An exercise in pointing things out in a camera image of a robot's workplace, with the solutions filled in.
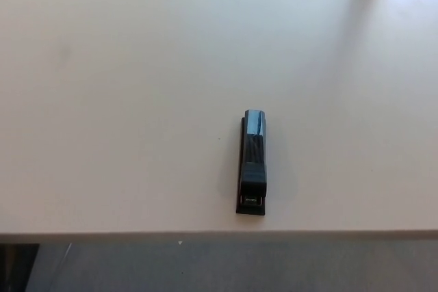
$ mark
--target gray carpet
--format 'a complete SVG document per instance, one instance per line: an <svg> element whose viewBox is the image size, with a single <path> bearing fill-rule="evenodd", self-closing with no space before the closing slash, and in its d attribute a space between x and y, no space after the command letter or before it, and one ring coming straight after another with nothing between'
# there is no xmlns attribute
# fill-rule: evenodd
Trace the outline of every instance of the gray carpet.
<svg viewBox="0 0 438 292"><path fill-rule="evenodd" d="M27 292L438 291L438 241L44 245Z"/></svg>

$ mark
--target stapler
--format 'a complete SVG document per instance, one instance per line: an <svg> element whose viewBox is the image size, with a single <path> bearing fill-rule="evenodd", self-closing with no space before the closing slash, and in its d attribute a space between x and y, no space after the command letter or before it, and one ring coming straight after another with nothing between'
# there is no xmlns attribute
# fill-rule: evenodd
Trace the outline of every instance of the stapler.
<svg viewBox="0 0 438 292"><path fill-rule="evenodd" d="M236 213L265 215L265 154L265 113L249 109L242 118Z"/></svg>

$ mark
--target floor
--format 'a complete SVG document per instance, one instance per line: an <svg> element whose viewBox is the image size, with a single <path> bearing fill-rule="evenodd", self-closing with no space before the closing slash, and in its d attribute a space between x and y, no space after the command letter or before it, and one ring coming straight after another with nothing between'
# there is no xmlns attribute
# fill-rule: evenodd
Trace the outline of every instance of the floor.
<svg viewBox="0 0 438 292"><path fill-rule="evenodd" d="M27 292L438 291L438 241L43 245Z"/></svg>

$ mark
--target black stapler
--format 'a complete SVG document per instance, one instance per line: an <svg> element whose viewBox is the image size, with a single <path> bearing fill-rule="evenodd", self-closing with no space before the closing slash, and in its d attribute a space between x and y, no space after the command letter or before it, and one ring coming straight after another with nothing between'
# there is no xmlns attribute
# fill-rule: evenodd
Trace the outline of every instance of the black stapler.
<svg viewBox="0 0 438 292"><path fill-rule="evenodd" d="M242 118L236 213L265 215L265 153L265 113L249 109Z"/></svg>

